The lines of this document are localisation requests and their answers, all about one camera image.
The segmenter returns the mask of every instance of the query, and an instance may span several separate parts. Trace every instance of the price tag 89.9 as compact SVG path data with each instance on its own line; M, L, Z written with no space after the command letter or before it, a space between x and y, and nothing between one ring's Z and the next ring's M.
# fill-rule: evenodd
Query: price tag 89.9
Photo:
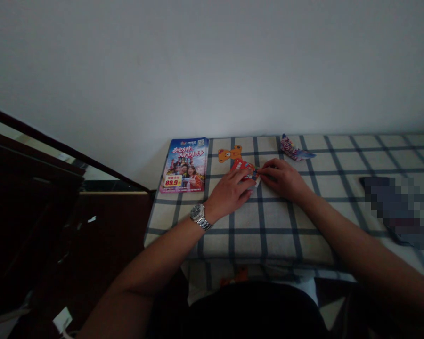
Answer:
M178 187L182 184L182 176L166 176L165 177L165 187Z

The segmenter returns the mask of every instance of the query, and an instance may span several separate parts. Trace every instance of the table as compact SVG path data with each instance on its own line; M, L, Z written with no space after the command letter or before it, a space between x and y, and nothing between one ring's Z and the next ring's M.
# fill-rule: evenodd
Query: table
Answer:
M210 139L205 191L157 192L145 235L145 246L175 226L203 202L227 173L232 160L220 163L218 150L242 146L242 158L256 166L285 159L345 217L376 237L424 275L424 251L395 244L385 226L365 203L358 179L364 176L424 180L424 134L363 136L289 136L316 158L295 162L280 151L280 137ZM297 282L309 277L354 281L338 256L301 209L279 198L262 182L250 200L211 228L183 265L190 288L213 291L221 278L249 265L250 279Z

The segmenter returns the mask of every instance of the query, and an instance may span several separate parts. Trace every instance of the person's left hand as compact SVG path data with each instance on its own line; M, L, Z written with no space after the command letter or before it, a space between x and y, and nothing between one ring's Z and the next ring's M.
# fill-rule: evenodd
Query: person's left hand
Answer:
M251 170L239 169L226 174L214 188L209 199L204 203L204 216L206 220L215 224L221 218L238 210L250 198L256 184L252 179L240 182L251 173Z

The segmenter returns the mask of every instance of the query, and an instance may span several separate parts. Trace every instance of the metal watch band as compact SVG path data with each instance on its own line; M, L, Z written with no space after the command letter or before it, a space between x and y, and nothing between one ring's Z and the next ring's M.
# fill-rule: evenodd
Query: metal watch band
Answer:
M202 228L203 230L205 230L205 231L207 231L209 228L211 228L211 227L212 227L212 225L211 225L211 224L209 224L209 222L206 220L206 218L205 218L205 217L201 217L201 219L199 219L196 223L197 223L199 226L201 226L201 228Z

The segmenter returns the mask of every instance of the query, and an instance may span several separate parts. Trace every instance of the white wall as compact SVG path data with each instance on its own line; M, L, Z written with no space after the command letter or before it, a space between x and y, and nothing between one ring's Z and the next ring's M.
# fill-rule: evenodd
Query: white wall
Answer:
M0 0L0 109L155 188L179 137L424 130L424 1Z

